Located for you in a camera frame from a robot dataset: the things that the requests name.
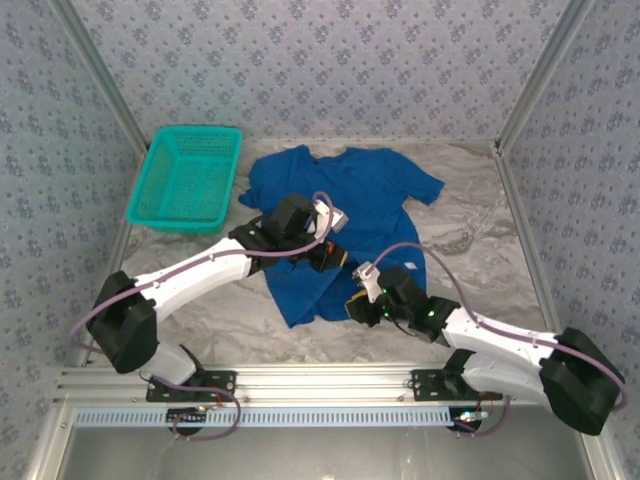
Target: teal basket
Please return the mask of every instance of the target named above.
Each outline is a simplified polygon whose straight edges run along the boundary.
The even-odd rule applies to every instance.
[[[161,232],[220,232],[241,144],[236,128],[158,130],[127,210],[129,222]]]

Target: black bracket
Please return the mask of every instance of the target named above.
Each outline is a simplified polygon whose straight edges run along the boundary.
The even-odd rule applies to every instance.
[[[237,372],[233,370],[202,370],[198,372],[198,387],[215,387],[235,393]],[[224,395],[209,392],[184,392],[175,390],[151,378],[147,387],[147,402],[150,403],[230,403],[232,400]]]
[[[200,412],[197,408],[170,408],[165,415],[167,423],[173,423],[176,418],[182,416],[180,423],[193,424],[193,427],[176,427],[176,432],[183,437],[189,437],[202,430],[204,423],[207,421],[207,412]]]
[[[460,384],[454,387],[449,375],[443,370],[412,370],[411,380],[407,386],[413,390],[413,399],[416,402],[478,402],[482,400],[500,400],[499,393],[485,393],[481,395],[466,384],[460,388]]]

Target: enclosure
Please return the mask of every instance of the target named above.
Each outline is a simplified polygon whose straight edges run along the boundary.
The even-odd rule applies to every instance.
[[[298,145],[319,163],[348,147],[390,148],[445,182],[433,204],[411,198],[404,208],[474,309],[531,330],[583,330],[633,402],[637,2],[8,0],[0,9],[0,477],[640,478],[633,406],[599,437],[517,400],[487,439],[456,438],[437,422],[265,429],[249,420],[209,449],[151,424],[91,423],[92,412],[157,412],[138,376],[116,375],[67,338],[108,273],[167,267],[255,217],[237,198],[257,159]],[[166,125],[244,134],[216,236],[125,220]],[[429,294],[457,298],[437,265],[428,261],[427,274]],[[417,415],[407,372],[451,353],[390,322],[289,328],[263,273],[185,305],[159,336],[251,379],[238,385],[243,403],[267,416],[293,407]],[[501,459],[487,462],[495,451]]]

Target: blue t-shirt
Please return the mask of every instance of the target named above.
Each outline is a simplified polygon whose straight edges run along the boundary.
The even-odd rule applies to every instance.
[[[425,205],[434,202],[444,183],[405,156],[389,149],[348,148],[336,157],[315,158],[306,145],[258,160],[249,174],[251,188],[239,200],[270,214],[290,193],[307,198],[323,190],[349,221],[329,238],[349,257],[343,268],[315,272],[307,263],[295,269],[281,260],[266,273],[273,298],[290,327],[313,321],[348,318],[344,304],[360,291],[351,275],[364,262],[373,262],[385,248],[398,242],[418,242],[418,233],[402,207],[408,196]],[[379,264],[384,270],[398,264],[415,265],[408,271],[426,289],[426,267],[420,250],[393,251]]]

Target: gray marble surface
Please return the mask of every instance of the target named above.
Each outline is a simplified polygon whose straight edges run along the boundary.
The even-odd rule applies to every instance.
[[[234,183],[225,232],[256,216],[240,205],[248,188],[251,164],[290,142],[246,143]],[[309,143],[315,156],[341,153],[346,145]],[[458,275],[475,310],[532,329],[544,323],[531,284],[520,241],[492,158],[445,144],[354,144],[399,151],[446,187],[430,207],[408,200],[405,207],[421,241],[434,248]],[[219,236],[167,235],[134,227],[124,269],[152,272],[183,260],[213,244]],[[429,293],[456,297],[451,281],[428,262]],[[444,361],[450,350],[409,337],[392,324],[368,328],[348,320],[316,319],[289,329],[282,319],[264,275],[225,285],[185,305],[163,322],[161,339],[184,343],[204,363],[390,362]]]

